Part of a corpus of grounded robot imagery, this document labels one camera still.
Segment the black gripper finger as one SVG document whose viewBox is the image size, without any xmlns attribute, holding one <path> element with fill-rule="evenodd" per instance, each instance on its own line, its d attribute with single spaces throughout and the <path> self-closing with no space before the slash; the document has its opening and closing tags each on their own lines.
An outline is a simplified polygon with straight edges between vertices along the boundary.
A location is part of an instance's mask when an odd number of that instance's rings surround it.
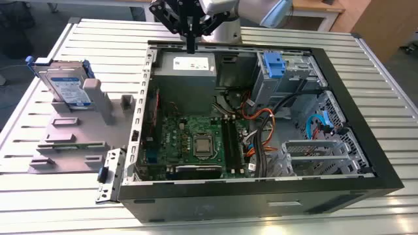
<svg viewBox="0 0 418 235">
<path fill-rule="evenodd" d="M 185 41 L 185 51 L 192 53 L 192 33 L 187 15 L 188 3 L 184 0 L 152 0 L 149 11 L 172 34 Z"/>
<path fill-rule="evenodd" d="M 234 0 L 193 0 L 191 10 L 192 54 L 196 49 L 196 39 L 208 36 L 220 24 L 230 18 L 235 7 Z"/>
</svg>

